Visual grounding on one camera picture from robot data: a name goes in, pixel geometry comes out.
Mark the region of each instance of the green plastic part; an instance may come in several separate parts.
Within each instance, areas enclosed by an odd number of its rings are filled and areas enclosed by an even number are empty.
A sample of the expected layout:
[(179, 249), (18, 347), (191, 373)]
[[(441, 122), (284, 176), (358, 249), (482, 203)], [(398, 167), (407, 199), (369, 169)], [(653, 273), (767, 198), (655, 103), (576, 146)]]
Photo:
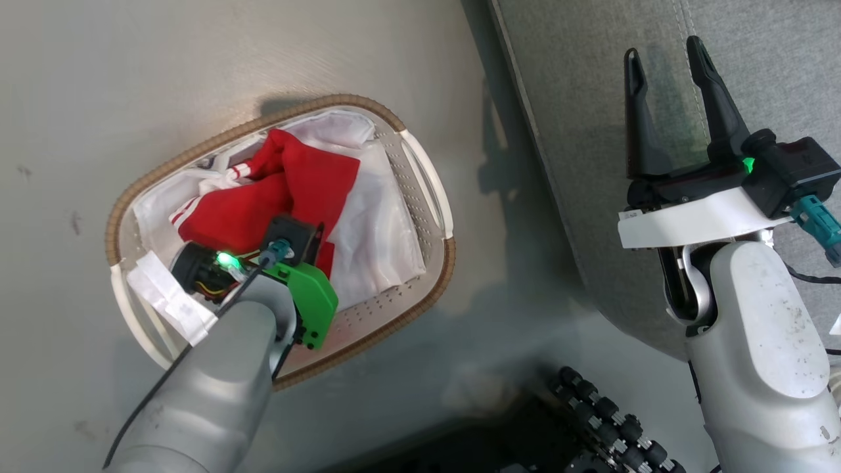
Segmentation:
[(330, 285), (327, 276), (320, 269), (307, 263), (288, 266), (278, 263), (263, 272), (283, 282), (292, 293), (292, 300), (306, 327), (303, 336), (304, 346), (311, 349), (321, 348), (336, 315), (339, 297)]

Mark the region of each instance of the gray fabric upholstery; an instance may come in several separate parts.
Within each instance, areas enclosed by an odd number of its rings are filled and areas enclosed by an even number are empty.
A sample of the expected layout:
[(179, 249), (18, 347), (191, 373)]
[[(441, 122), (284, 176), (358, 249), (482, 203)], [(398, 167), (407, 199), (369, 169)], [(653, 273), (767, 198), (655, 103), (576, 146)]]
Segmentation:
[[(493, 0), (526, 111), (579, 270), (602, 313), (624, 332), (679, 359), (682, 330), (664, 312), (657, 256), (621, 248), (625, 203), (622, 57), (636, 47), (660, 140), (678, 164), (706, 159), (706, 117), (691, 81), (687, 35), (700, 36), (751, 131), (781, 141), (814, 137), (841, 159), (841, 3), (836, 0)], [(829, 208), (841, 215), (841, 191)], [(794, 224), (778, 251), (803, 273), (841, 275)], [(841, 286), (797, 282), (828, 335)]]

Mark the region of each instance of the brown woven rim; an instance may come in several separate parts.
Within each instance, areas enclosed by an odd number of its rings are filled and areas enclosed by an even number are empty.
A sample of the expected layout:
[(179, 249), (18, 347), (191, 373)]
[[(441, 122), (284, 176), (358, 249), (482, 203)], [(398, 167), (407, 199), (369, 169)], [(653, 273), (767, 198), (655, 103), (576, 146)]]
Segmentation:
[[(397, 115), (392, 113), (391, 110), (387, 109), (382, 104), (374, 102), (370, 98), (351, 95), (349, 93), (341, 93), (328, 95), (304, 104), (296, 105), (290, 109), (281, 110), (276, 114), (260, 117), (227, 130), (199, 145), (193, 146), (173, 159), (163, 163), (161, 166), (156, 167), (150, 173), (147, 173), (145, 176), (131, 184), (129, 188), (119, 196), (117, 202), (114, 204), (114, 208), (111, 210), (111, 216), (108, 218), (108, 225), (105, 228), (105, 255), (108, 258), (108, 265), (114, 266), (119, 263), (120, 259), (122, 259), (119, 252), (119, 226), (123, 221), (123, 216), (125, 215), (126, 210), (129, 208), (131, 202), (151, 185), (175, 172), (180, 167), (184, 167), (204, 154), (223, 146), (225, 143), (249, 135), (257, 130), (270, 126), (271, 124), (294, 118), (298, 115), (308, 114), (319, 109), (341, 105), (350, 105), (360, 109), (365, 109), (383, 119), (395, 131), (400, 132), (406, 129), (406, 126), (403, 125), (403, 122), (400, 121), (399, 118), (397, 118)], [(428, 311), (444, 293), (444, 290), (450, 283), (450, 278), (452, 277), (452, 271), (455, 269), (455, 264), (456, 242), (454, 238), (450, 238), (444, 241), (444, 265), (441, 275), (438, 277), (438, 281), (435, 283), (432, 291), (430, 291), (423, 300), (412, 306), (406, 312), (403, 312), (399, 316), (395, 317), (391, 322), (380, 327), (378, 330), (369, 333), (361, 340), (358, 340), (338, 352), (324, 357), (305, 368), (298, 369), (289, 375), (281, 376), (275, 379), (275, 391), (280, 391), (281, 389), (288, 388), (291, 385), (296, 385), (303, 380), (307, 380), (319, 373), (337, 366), (338, 364), (344, 363), (348, 359), (371, 348), (373, 345), (382, 342), (392, 333), (395, 333), (399, 329), (412, 323), (422, 313)]]

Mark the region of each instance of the teal cable plug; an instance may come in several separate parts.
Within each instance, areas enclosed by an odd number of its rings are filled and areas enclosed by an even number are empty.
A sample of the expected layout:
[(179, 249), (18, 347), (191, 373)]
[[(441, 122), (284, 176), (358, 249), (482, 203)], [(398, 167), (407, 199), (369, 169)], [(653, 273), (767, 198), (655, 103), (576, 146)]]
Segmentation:
[(823, 202), (814, 195), (803, 197), (791, 209), (791, 218), (820, 243), (833, 268), (841, 268), (841, 224)]

